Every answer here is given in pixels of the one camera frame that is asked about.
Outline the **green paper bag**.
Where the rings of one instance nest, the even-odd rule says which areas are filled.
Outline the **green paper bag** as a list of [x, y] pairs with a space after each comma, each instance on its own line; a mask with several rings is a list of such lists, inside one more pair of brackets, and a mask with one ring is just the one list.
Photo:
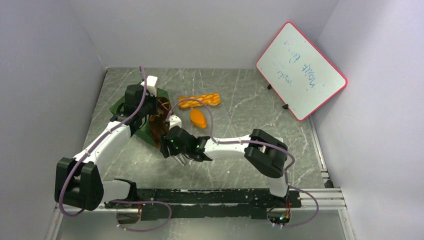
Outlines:
[[[169, 94], [166, 90], [162, 89], [162, 88], [158, 88], [157, 89], [157, 96], [161, 97], [163, 99], [166, 99], [166, 102], [170, 102], [170, 97]], [[121, 105], [125, 100], [125, 97], [122, 96], [118, 101], [116, 101], [110, 108], [109, 111], [115, 115], [119, 105]], [[155, 138], [152, 135], [151, 129], [150, 129], [150, 117], [147, 117], [147, 120], [143, 120], [142, 121], [143, 126], [141, 126], [136, 132], [135, 132], [135, 136], [137, 136], [139, 139], [143, 140], [145, 143], [153, 146], [153, 147], [157, 147], [156, 142], [155, 142]]]

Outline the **braided fake bread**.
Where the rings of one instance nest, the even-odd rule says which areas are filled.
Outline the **braided fake bread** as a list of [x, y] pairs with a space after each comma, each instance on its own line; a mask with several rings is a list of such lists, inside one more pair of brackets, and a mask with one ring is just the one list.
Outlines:
[[178, 104], [178, 107], [180, 109], [188, 109], [200, 107], [203, 105], [202, 103], [208, 106], [217, 106], [221, 103], [221, 97], [217, 92], [215, 92], [197, 96], [180, 96], [178, 98], [178, 101], [180, 101], [180, 103]]

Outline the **long metal tweezers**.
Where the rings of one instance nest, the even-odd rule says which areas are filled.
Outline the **long metal tweezers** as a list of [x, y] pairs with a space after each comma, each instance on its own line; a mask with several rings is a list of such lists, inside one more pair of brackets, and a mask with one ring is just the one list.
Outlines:
[[190, 163], [190, 161], [191, 161], [189, 158], [187, 158], [182, 153], [178, 153], [176, 155], [173, 155], [172, 158], [175, 159], [176, 162], [179, 163], [183, 167], [186, 166], [186, 165], [188, 165]]

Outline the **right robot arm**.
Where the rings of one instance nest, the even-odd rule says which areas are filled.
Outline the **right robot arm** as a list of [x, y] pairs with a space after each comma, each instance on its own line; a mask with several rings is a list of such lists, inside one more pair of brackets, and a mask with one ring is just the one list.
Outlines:
[[182, 166], [190, 161], [244, 158], [267, 177], [269, 199], [275, 207], [282, 207], [289, 200], [285, 171], [288, 147], [261, 129], [254, 129], [251, 134], [241, 137], [212, 138], [195, 137], [185, 129], [174, 126], [159, 140], [162, 155], [165, 158], [173, 157]]

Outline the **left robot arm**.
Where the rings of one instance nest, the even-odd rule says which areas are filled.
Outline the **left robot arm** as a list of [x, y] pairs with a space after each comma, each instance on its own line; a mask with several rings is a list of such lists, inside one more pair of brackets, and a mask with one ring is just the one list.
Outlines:
[[148, 117], [158, 112], [157, 88], [153, 83], [129, 85], [105, 130], [85, 149], [72, 158], [63, 157], [56, 165], [54, 199], [62, 214], [64, 206], [80, 212], [93, 211], [100, 204], [120, 202], [126, 208], [139, 200], [135, 182], [116, 178], [102, 181], [101, 172], [113, 153], [126, 143]]

